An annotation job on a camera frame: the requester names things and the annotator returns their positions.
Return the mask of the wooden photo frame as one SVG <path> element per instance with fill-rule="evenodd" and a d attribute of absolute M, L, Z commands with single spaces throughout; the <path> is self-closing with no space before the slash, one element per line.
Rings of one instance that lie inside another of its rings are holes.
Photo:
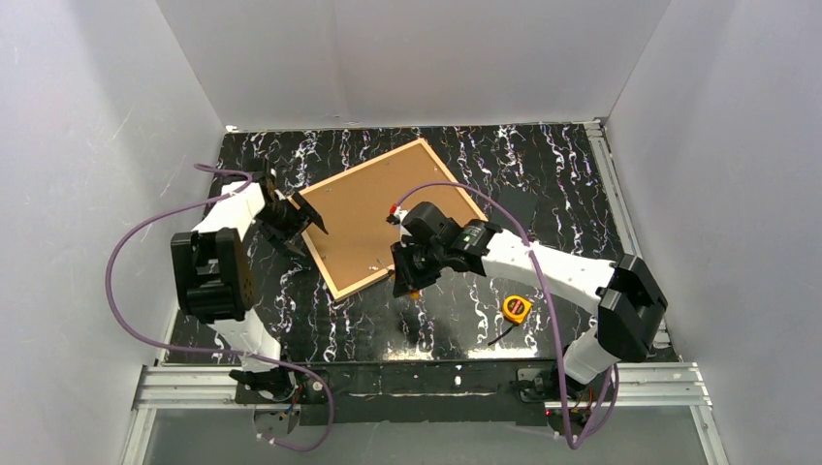
<path fill-rule="evenodd" d="M 416 139 L 300 191 L 320 213 L 326 231 L 302 237 L 332 299 L 340 301 L 386 278 L 399 230 L 390 209 L 411 189 L 457 179 L 425 139 Z"/>

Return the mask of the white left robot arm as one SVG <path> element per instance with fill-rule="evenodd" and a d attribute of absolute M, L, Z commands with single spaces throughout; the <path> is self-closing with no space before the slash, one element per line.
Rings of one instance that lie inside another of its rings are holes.
<path fill-rule="evenodd" d="M 301 256 L 300 238 L 311 225 L 323 227 L 319 212 L 299 193 L 287 197 L 267 165 L 248 176 L 227 174 L 218 201 L 189 232 L 171 240 L 177 300 L 183 314 L 213 329 L 240 353 L 232 379 L 274 402 L 292 398 L 294 371 L 277 366 L 282 345 L 254 308 L 254 278 L 243 240 L 257 229 L 278 252 Z"/>

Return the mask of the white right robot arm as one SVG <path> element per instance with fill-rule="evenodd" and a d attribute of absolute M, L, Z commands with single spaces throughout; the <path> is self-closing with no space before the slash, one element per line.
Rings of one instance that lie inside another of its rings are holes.
<path fill-rule="evenodd" d="M 461 225 L 429 201 L 395 208 L 387 221 L 400 231 L 391 247 L 394 296 L 431 286 L 450 268 L 516 281 L 577 305 L 596 323 L 557 357 L 553 376 L 570 388 L 588 385 L 616 363 L 648 358 L 668 301 L 640 257 L 626 254 L 614 262 L 576 256 L 528 242 L 493 222 Z"/>

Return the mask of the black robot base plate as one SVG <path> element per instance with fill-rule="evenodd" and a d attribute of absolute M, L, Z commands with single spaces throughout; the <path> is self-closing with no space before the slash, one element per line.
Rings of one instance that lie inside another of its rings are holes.
<path fill-rule="evenodd" d="M 253 374 L 232 370 L 241 405 L 293 404 L 302 426 L 392 422 L 513 422 L 542 426 L 561 420 L 565 399 L 572 424 L 589 413 L 604 382 L 559 386 L 552 356 L 480 350 L 461 358 L 300 362 Z"/>

